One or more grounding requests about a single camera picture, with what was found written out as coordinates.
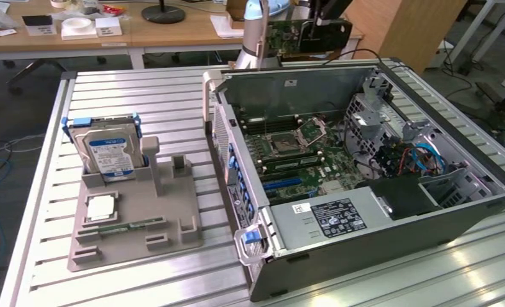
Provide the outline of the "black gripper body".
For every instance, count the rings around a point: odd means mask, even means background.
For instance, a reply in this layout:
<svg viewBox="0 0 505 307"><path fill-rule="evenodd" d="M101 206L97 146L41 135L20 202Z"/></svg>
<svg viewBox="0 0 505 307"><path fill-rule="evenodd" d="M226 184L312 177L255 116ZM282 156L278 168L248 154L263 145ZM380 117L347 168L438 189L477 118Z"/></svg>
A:
<svg viewBox="0 0 505 307"><path fill-rule="evenodd" d="M319 0L312 3L312 17L316 26L324 26L330 21L339 19L351 4L351 0Z"/></svg>

